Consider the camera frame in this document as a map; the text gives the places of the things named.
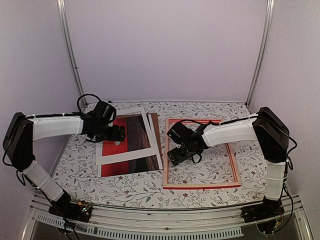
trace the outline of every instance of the white picture frame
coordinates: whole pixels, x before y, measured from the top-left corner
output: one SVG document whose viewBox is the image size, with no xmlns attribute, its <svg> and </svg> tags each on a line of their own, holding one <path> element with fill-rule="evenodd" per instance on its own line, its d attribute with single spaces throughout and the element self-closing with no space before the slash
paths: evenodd
<svg viewBox="0 0 320 240">
<path fill-rule="evenodd" d="M 140 114 L 142 116 L 144 127 L 145 127 L 146 134 L 148 137 L 148 141 L 150 143 L 150 147 L 140 149 L 140 150 L 123 152 L 123 153 L 119 153 L 119 154 L 115 154 L 115 155 L 102 156 L 103 142 L 98 142 L 96 144 L 96 148 L 95 148 L 95 164 L 96 165 L 99 166 L 99 165 L 104 165 L 104 164 L 120 163 L 123 161 L 134 160 L 134 159 L 157 155 L 157 153 L 159 153 L 157 141 L 151 131 L 151 128 L 150 128 L 150 125 L 148 122 L 148 118 L 147 118 L 147 114 L 146 114 L 144 107 L 142 107 L 142 106 L 133 107 L 133 108 L 129 108 L 129 109 L 121 110 L 121 111 L 117 112 L 118 116 L 133 115 L 133 114 Z"/>
<path fill-rule="evenodd" d="M 155 142 L 157 142 L 156 133 L 155 133 L 155 127 L 154 127 L 154 123 L 152 121 L 152 115 L 149 114 L 147 117 L 149 119 L 152 136 L 154 137 Z M 163 165 L 163 162 L 162 162 L 162 159 L 161 159 L 161 153 L 159 152 L 159 148 L 158 147 L 157 147 L 156 159 L 157 159 L 157 163 L 158 163 L 158 166 L 159 166 L 159 170 L 163 170 L 164 169 L 164 165 Z M 105 177 L 102 177 L 101 174 L 102 174 L 102 165 L 98 165 L 97 177 L 98 178 L 105 178 Z"/>
</svg>

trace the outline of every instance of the wooden picture frame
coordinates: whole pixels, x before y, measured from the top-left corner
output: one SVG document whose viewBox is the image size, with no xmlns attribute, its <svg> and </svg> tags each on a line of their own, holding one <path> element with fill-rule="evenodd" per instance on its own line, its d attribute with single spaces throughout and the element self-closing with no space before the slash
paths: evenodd
<svg viewBox="0 0 320 240">
<path fill-rule="evenodd" d="M 175 124 L 181 120 L 184 120 L 184 118 L 167 118 L 166 119 L 166 125 L 165 125 L 165 133 L 167 133 L 170 129 L 170 124 Z M 192 118 L 191 120 L 195 120 L 197 122 L 200 122 L 202 124 L 206 124 L 209 121 L 213 123 L 220 123 L 220 119 L 195 119 Z M 169 141 L 170 138 L 166 134 L 165 135 L 165 149 L 164 149 L 164 155 L 163 155 L 163 189 L 175 189 L 175 190 L 196 190 L 196 189 L 224 189 L 224 188 L 238 188 L 241 187 L 241 180 L 240 175 L 238 171 L 238 166 L 236 163 L 235 155 L 233 152 L 232 147 L 229 143 L 225 144 L 226 149 L 228 152 L 229 160 L 230 160 L 230 166 L 232 169 L 234 182 L 228 182 L 228 183 L 209 183 L 209 184 L 171 184 L 168 183 L 169 180 L 169 159 L 168 159 L 168 150 L 169 150 Z"/>
</svg>

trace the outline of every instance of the zip tie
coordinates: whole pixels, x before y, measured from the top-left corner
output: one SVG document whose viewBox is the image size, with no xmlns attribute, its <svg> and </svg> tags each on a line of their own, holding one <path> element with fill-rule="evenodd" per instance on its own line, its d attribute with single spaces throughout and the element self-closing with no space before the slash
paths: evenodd
<svg viewBox="0 0 320 240">
<path fill-rule="evenodd" d="M 43 183 L 41 183 L 40 186 L 35 187 L 35 189 L 38 189 L 38 190 L 39 190 L 39 189 L 47 182 L 47 180 L 49 179 L 49 177 L 50 177 L 50 176 L 49 176 L 49 174 L 48 174 L 48 176 L 47 176 L 46 179 L 43 181 Z"/>
<path fill-rule="evenodd" d="M 267 177 L 266 179 L 268 180 L 274 180 L 274 181 L 283 181 L 284 179 L 286 179 L 287 177 L 284 177 L 282 179 L 276 179 L 276 178 L 271 178 L 271 177 Z"/>
</svg>

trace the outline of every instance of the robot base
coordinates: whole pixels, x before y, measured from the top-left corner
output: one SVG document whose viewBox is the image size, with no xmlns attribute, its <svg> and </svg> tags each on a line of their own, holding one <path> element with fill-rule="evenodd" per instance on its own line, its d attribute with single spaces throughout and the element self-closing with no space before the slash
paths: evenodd
<svg viewBox="0 0 320 240">
<path fill-rule="evenodd" d="M 244 219 L 245 223 L 273 218 L 285 213 L 280 199 L 278 201 L 274 201 L 268 200 L 266 197 L 264 197 L 263 203 L 253 206 L 245 206 L 241 211 L 241 217 Z"/>
<path fill-rule="evenodd" d="M 89 222 L 92 213 L 92 207 L 90 207 L 86 211 L 82 211 L 77 203 L 70 203 L 69 209 L 70 210 L 64 216 L 62 216 L 62 214 L 58 212 L 56 208 L 50 206 L 49 213 L 52 215 L 65 217 L 67 219 L 72 219 L 79 222 Z"/>
</svg>

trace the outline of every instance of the patterned table surface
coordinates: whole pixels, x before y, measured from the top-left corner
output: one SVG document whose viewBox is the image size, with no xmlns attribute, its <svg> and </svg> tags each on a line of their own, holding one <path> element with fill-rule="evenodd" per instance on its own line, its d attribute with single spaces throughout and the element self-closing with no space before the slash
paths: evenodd
<svg viewBox="0 0 320 240">
<path fill-rule="evenodd" d="M 162 154 L 164 153 L 166 118 L 231 119 L 249 115 L 243 103 L 206 102 L 117 102 L 118 110 L 143 106 L 147 113 L 158 113 Z M 93 109 L 90 104 L 86 111 Z M 163 189 L 162 170 L 121 176 L 97 177 L 96 145 L 85 141 L 85 136 L 73 135 L 57 165 L 53 179 L 74 200 L 94 204 L 148 209 L 193 209 L 232 206 L 261 201 L 266 191 L 267 164 L 259 143 L 242 141 L 231 143 L 242 186 L 210 190 Z M 213 174 L 220 176 L 224 166 L 212 166 Z M 194 172 L 190 164 L 171 168 L 171 175 L 183 181 L 204 179 Z"/>
</svg>

